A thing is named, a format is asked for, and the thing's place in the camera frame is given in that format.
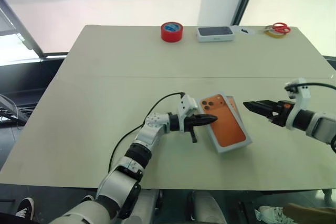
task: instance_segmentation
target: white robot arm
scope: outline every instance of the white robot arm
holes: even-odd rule
[[[306,109],[310,100],[308,84],[329,87],[323,83],[307,83],[304,78],[299,78],[285,86],[289,98],[296,99],[296,103],[264,100],[244,102],[244,105],[248,110],[267,117],[273,124],[305,131],[307,136],[329,144],[336,153],[336,115]]]
[[[150,114],[126,154],[100,183],[95,201],[84,201],[51,223],[105,224],[127,218],[140,193],[144,169],[161,136],[171,131],[190,132],[196,142],[193,127],[217,120],[209,114],[194,115],[196,109],[196,101],[186,94],[180,100],[178,114]]]

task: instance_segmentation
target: black sneaker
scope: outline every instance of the black sneaker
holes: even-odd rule
[[[95,198],[91,195],[87,195],[82,199],[81,203],[84,202],[84,201],[88,201],[88,200],[95,200]]]
[[[34,216],[34,201],[32,198],[24,198],[19,207],[17,208],[18,217],[25,218],[27,220],[32,220]]]

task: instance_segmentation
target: table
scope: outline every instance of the table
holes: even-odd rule
[[[235,96],[253,143],[218,155],[204,127],[196,129],[197,144],[188,133],[173,132],[153,154],[144,188],[335,187],[336,155],[329,146],[243,106],[288,99],[284,84],[296,77],[336,84],[335,71],[301,32],[294,28],[283,39],[237,34],[232,42],[199,44],[194,31],[186,27],[183,41],[167,44],[158,27],[86,26],[23,129],[0,183],[97,187],[117,141],[159,98],[176,91],[200,98],[223,90]],[[310,110],[336,113],[334,91],[312,87],[311,93]],[[175,112],[178,102],[167,99],[156,111]],[[134,137],[120,145],[115,160]]]

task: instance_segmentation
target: person's foot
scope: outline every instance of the person's foot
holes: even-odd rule
[[[297,224],[282,212],[282,207],[261,206],[255,210],[257,220],[267,224]]]
[[[82,199],[81,203],[84,202],[84,201],[88,201],[88,200],[95,200],[95,198],[91,195],[87,195]]]
[[[34,216],[34,201],[32,198],[24,198],[15,214],[18,217],[25,218],[27,220],[32,220]]]

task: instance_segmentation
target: red tape roll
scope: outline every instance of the red tape roll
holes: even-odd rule
[[[161,26],[161,38],[167,42],[177,42],[182,39],[183,26],[177,22],[167,22]]]

